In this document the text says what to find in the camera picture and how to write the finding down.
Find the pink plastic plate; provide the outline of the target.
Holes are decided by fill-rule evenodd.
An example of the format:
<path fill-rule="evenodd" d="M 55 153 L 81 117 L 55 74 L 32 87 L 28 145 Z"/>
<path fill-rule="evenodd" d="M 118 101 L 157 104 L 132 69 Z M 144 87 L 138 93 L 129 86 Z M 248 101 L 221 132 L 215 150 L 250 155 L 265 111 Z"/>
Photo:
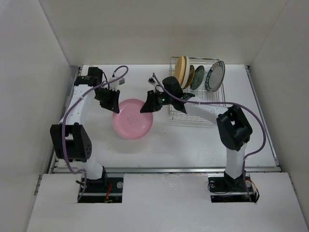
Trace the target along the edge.
<path fill-rule="evenodd" d="M 153 124 L 152 113 L 141 113 L 144 102 L 127 99 L 119 103 L 119 113 L 112 114 L 112 126 L 115 132 L 127 140 L 144 137 Z"/>

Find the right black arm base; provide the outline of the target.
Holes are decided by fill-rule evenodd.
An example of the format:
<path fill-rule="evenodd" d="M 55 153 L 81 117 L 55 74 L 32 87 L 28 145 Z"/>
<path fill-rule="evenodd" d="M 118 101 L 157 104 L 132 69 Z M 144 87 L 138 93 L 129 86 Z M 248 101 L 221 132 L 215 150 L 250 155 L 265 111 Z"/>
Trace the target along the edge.
<path fill-rule="evenodd" d="M 207 188 L 212 203 L 257 203 L 260 198 L 256 185 L 246 176 L 230 179 L 227 176 L 208 177 Z"/>

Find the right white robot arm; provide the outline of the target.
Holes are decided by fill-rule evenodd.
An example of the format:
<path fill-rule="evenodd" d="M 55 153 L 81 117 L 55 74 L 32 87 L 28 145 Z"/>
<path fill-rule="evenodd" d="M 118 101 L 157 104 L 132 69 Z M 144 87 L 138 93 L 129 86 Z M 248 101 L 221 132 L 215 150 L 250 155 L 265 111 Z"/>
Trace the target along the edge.
<path fill-rule="evenodd" d="M 154 89 L 147 92 L 146 102 L 140 112 L 157 112 L 164 105 L 172 105 L 181 113 L 197 116 L 217 126 L 220 140 L 226 147 L 224 186 L 228 190 L 235 190 L 245 182 L 243 160 L 253 130 L 242 109 L 236 105 L 223 107 L 210 104 L 192 93 L 185 93 L 173 76 L 163 80 L 163 91 L 157 89 L 160 85 L 154 76 L 148 82 Z"/>

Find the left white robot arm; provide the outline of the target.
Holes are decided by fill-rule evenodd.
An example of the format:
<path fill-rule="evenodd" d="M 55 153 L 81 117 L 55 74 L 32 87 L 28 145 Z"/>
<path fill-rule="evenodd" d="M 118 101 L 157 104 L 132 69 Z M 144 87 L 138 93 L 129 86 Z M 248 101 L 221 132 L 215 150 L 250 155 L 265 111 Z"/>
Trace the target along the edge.
<path fill-rule="evenodd" d="M 64 116 L 50 128 L 56 157 L 65 162 L 72 174 L 83 175 L 83 185 L 87 186 L 91 180 L 91 186 L 99 192 L 107 188 L 108 179 L 104 177 L 103 166 L 92 154 L 92 142 L 84 123 L 93 100 L 99 101 L 102 108 L 119 113 L 118 86 L 123 82 L 123 75 L 113 73 L 107 78 L 99 67 L 90 67 L 87 75 L 76 77 Z"/>

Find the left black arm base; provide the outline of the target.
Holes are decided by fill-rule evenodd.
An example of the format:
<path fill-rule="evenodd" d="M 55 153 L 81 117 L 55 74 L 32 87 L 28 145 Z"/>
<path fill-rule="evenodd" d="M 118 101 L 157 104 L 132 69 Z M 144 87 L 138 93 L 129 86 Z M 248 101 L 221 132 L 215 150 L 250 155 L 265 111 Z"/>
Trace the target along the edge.
<path fill-rule="evenodd" d="M 122 203 L 124 176 L 103 174 L 99 179 L 84 178 L 76 181 L 80 185 L 78 203 Z"/>

